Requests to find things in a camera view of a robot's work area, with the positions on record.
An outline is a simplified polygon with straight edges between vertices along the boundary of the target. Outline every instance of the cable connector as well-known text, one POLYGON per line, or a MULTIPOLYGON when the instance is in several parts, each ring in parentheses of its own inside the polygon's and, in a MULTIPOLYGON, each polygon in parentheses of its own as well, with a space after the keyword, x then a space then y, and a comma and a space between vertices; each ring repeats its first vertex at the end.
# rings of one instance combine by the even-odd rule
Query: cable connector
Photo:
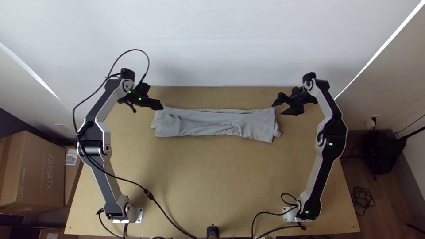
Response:
POLYGON ((96 212, 96 215, 99 215, 99 214, 101 214, 102 212, 104 212, 104 209, 103 209, 103 208, 99 209, 99 210, 96 212))
POLYGON ((143 192, 146 194, 147 198, 149 198, 150 200, 154 200, 154 195, 150 193, 149 190, 143 189, 143 192))

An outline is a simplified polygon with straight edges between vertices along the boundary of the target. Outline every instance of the table surface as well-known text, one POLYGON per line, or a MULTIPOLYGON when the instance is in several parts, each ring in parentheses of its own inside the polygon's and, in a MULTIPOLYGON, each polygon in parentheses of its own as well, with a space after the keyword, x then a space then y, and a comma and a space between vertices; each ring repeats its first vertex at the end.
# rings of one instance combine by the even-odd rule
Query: table surface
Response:
MULTIPOLYGON (((173 108, 262 109, 289 87, 152 87, 149 95, 173 108)), ((287 106, 278 107, 278 112, 287 106)), ((250 237, 251 223, 261 211, 281 213, 281 193, 295 197, 306 186, 315 159, 317 125, 323 119, 318 105, 307 104, 299 116, 278 115, 282 136, 273 143, 229 135, 157 138, 150 123, 155 112, 138 108, 133 114, 117 104, 106 119, 111 130, 111 163, 116 176, 148 188, 174 221, 197 237, 212 224, 221 237, 250 237)), ((158 207, 140 190, 118 181, 133 206, 143 207, 140 224, 130 224, 129 237, 182 237, 158 207)), ((320 216, 299 228, 272 236, 317 235, 360 231, 339 160, 322 196, 320 216)), ((66 234, 109 235, 96 215, 104 200, 89 167, 84 165, 66 225, 66 234)), ((122 235, 122 224, 105 225, 122 235)), ((261 215, 258 236, 285 223, 282 216, 261 215)))

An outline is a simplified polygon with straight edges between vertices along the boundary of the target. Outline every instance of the silver arm segment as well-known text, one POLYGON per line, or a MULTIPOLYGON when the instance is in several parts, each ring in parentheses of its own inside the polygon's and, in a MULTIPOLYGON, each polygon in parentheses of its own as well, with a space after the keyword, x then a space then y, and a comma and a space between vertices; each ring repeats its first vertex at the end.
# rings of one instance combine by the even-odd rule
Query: silver arm segment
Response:
POLYGON ((140 223, 143 210, 130 205, 121 193, 110 159, 112 155, 111 132, 104 123, 117 101, 133 87, 134 79, 109 79, 105 92, 84 119, 77 143, 78 155, 92 169, 105 200, 104 211, 115 223, 140 223))

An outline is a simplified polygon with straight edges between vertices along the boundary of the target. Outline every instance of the floor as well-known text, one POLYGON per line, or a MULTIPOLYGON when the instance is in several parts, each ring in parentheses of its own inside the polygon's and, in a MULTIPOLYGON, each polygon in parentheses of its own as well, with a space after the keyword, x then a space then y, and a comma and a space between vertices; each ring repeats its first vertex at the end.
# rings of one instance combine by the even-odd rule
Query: floor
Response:
MULTIPOLYGON (((343 156, 350 154, 352 148, 361 140, 359 134, 349 135, 347 147, 343 156)), ((354 155, 361 154, 361 147, 354 155)), ((364 216, 357 216, 360 225, 360 233, 328 235, 332 239, 419 239, 425 235, 406 226, 406 223, 416 224, 413 209, 410 206, 406 193, 400 182, 398 173, 393 170, 385 175, 378 175, 374 181, 366 163, 358 158, 350 158, 343 163, 343 170, 350 192, 360 186, 368 188, 376 202, 375 207, 370 207, 364 216)), ((41 216, 39 223, 47 223, 53 215, 41 216)), ((80 236, 81 239, 105 239, 107 237, 80 236)), ((314 239, 325 238, 314 235, 314 239)))

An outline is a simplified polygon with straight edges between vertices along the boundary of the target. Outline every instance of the cardboard box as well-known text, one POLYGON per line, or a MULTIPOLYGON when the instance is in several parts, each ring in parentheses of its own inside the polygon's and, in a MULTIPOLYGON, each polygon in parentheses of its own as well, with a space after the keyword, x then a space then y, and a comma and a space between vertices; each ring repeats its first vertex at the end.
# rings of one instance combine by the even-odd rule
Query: cardboard box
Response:
POLYGON ((64 234, 64 228, 14 227, 10 239, 77 239, 78 235, 64 234))
POLYGON ((65 149, 28 131, 0 139, 0 213, 63 207, 65 149))
POLYGON ((71 206, 84 163, 74 146, 65 146, 65 149, 65 206, 71 206))
POLYGON ((39 239, 77 239, 78 235, 64 234, 65 229, 41 229, 39 239))
POLYGON ((0 227, 0 238, 8 239, 10 237, 10 232, 12 231, 12 227, 1 226, 0 227))

